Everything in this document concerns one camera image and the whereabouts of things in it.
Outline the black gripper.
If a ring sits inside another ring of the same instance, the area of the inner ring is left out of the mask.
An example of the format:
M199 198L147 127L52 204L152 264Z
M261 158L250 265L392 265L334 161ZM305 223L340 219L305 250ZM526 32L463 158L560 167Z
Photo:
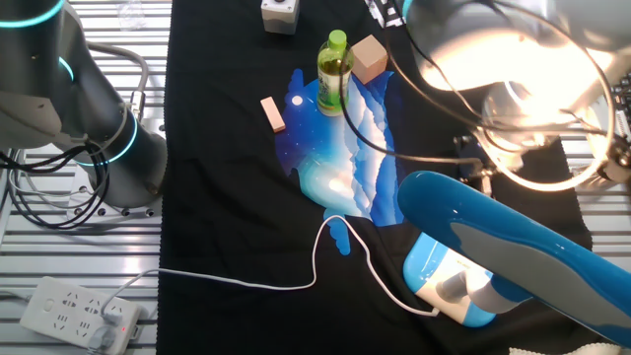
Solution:
M474 136L455 137L454 144L458 158L476 160L474 164L458 166L457 171L460 178L481 178L484 171L494 168L494 164Z

